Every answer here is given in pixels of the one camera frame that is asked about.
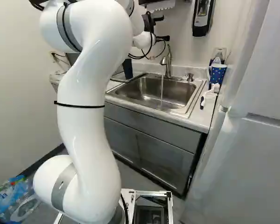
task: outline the white refrigerator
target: white refrigerator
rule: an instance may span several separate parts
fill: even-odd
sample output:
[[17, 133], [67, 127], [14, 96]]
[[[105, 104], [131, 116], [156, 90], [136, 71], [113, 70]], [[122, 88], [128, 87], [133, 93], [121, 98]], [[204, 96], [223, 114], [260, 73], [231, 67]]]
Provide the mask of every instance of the white refrigerator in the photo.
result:
[[280, 224], [280, 0], [242, 19], [184, 224]]

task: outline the black soap dispenser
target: black soap dispenser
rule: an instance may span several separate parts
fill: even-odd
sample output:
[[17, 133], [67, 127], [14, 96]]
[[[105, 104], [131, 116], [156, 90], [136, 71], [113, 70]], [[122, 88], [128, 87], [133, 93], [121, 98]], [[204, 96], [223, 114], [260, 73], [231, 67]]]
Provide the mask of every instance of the black soap dispenser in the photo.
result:
[[216, 0], [195, 0], [193, 36], [206, 36], [212, 25]]

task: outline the cabinet drawer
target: cabinet drawer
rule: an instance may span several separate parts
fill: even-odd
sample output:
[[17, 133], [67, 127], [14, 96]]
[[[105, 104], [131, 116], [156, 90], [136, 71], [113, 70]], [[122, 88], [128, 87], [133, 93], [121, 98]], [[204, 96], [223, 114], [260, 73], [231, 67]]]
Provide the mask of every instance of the cabinet drawer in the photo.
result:
[[137, 141], [141, 168], [183, 194], [194, 155], [142, 133]]
[[105, 116], [195, 153], [201, 133], [105, 102]]
[[105, 133], [111, 149], [135, 165], [139, 164], [136, 132], [108, 118], [104, 119]]

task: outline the water stream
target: water stream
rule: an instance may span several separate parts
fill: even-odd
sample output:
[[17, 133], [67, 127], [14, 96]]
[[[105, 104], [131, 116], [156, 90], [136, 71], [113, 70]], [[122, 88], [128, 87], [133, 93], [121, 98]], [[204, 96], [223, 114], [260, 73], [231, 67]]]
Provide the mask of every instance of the water stream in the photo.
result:
[[162, 81], [161, 81], [161, 105], [160, 105], [160, 110], [162, 110], [162, 107], [163, 107], [163, 84], [164, 84], [164, 75], [162, 75]]

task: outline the countertop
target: countertop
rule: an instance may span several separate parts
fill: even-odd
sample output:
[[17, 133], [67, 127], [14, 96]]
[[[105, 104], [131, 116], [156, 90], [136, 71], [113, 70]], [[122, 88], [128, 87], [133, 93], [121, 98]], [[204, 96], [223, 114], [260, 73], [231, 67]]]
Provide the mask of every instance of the countertop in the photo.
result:
[[[169, 113], [159, 111], [156, 109], [152, 109], [152, 108], [149, 108], [146, 106], [131, 103], [126, 100], [122, 100], [122, 99], [119, 99], [119, 98], [116, 98], [113, 96], [109, 96], [109, 95], [106, 95], [105, 100], [108, 103], [118, 105], [118, 106], [121, 106], [124, 108], [128, 108], [130, 110], [140, 112], [143, 114], [147, 114], [149, 116], [156, 117], [158, 119], [162, 119], [162, 120], [174, 123], [174, 124], [178, 124], [183, 127], [187, 127], [187, 128], [196, 130], [198, 132], [208, 133], [214, 106], [215, 106], [216, 94], [214, 94], [214, 93], [208, 94], [206, 97], [206, 103], [205, 103], [204, 109], [200, 110], [201, 96], [203, 95], [203, 93], [205, 91], [208, 90], [208, 86], [209, 86], [209, 79], [207, 77], [207, 69], [189, 68], [189, 67], [174, 67], [173, 75], [174, 76], [184, 76], [184, 74], [185, 74], [185, 72], [183, 72], [184, 70], [187, 72], [191, 71], [194, 74], [194, 78], [207, 79], [207, 82], [205, 83], [205, 85], [200, 93], [200, 96], [198, 97], [198, 100], [196, 101], [194, 109], [188, 118], [183, 118], [178, 115], [169, 114]], [[147, 69], [147, 67], [146, 67], [145, 71], [143, 71], [143, 72], [151, 72], [151, 71], [149, 71], [149, 69]], [[155, 68], [154, 68], [153, 73], [162, 74], [161, 71], [156, 71]], [[110, 81], [108, 83], [106, 91], [108, 91], [120, 84], [121, 84], [120, 82]]]

